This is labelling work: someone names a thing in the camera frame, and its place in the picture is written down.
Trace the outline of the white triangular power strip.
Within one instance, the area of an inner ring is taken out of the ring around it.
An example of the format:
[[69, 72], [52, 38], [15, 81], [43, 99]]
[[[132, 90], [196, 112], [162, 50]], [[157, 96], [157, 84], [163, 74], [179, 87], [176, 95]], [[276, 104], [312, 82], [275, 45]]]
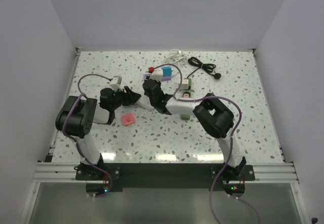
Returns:
[[136, 102], [137, 105], [141, 106], [142, 108], [148, 110], [148, 111], [153, 111], [154, 107], [151, 106], [149, 97], [146, 95], [141, 95], [139, 100]]

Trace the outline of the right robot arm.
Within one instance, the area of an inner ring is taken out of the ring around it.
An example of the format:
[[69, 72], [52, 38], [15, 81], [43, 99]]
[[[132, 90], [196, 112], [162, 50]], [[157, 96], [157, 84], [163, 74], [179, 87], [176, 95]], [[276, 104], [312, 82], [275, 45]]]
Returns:
[[234, 137], [242, 112], [235, 102], [212, 93], [200, 99], [176, 98], [165, 94], [161, 83], [153, 79], [144, 81], [143, 89], [150, 104], [159, 113], [195, 116], [206, 133], [217, 140], [223, 153], [227, 177], [237, 180], [243, 175], [247, 161]]

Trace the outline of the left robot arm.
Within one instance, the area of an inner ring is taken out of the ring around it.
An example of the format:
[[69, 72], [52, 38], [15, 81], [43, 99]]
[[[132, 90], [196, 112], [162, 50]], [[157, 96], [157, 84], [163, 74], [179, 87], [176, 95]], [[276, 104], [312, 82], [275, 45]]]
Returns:
[[87, 174], [94, 180], [101, 179], [105, 167], [99, 164], [101, 153], [94, 145], [91, 128], [94, 122], [111, 125], [115, 119], [115, 110], [120, 106], [136, 104], [141, 98], [128, 86], [113, 90], [104, 88], [100, 91], [100, 99], [88, 98], [84, 93], [78, 97], [70, 96], [60, 110], [55, 127], [67, 138], [71, 139], [80, 155], [80, 162], [89, 165]]

